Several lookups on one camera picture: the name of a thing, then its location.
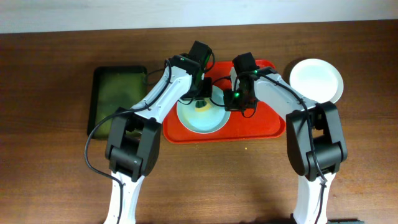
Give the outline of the green and yellow sponge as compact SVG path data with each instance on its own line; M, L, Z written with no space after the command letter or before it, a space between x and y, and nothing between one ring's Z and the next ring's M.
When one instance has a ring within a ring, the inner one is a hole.
M199 113L207 111L211 107L212 105L208 99L197 100L195 103L195 111Z

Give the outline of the light blue plate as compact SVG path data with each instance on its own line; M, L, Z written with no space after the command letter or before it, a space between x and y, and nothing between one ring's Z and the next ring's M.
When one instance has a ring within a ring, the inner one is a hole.
M195 111L197 100L179 100L177 103L177 117L185 128L198 134L210 134L220 130L229 120L231 113L221 105L223 103L223 91L217 86L212 86L212 96L208 99L212 107L204 112Z

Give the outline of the white plate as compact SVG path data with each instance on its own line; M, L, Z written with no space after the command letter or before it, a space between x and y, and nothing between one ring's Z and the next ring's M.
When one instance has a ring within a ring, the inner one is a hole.
M317 58L305 59L294 65L289 83L300 94L319 103L336 103L344 90L340 72L329 62Z

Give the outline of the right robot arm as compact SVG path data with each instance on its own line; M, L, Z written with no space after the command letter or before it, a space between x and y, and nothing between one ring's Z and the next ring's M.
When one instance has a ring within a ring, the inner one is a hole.
M224 91L227 111L256 110L263 102L286 125L287 155L298 175L295 223L328 223L330 187L348 157L343 129L334 103L318 103L294 90L272 67L259 67L252 53L232 61L231 88Z

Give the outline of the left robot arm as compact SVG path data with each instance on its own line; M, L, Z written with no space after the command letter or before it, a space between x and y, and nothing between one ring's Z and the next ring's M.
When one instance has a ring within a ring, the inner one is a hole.
M208 45L195 41L188 53L165 61L162 77L140 102L115 112L105 150L113 179L106 223L135 223L142 183L159 156L163 120L179 99L201 92L213 55Z

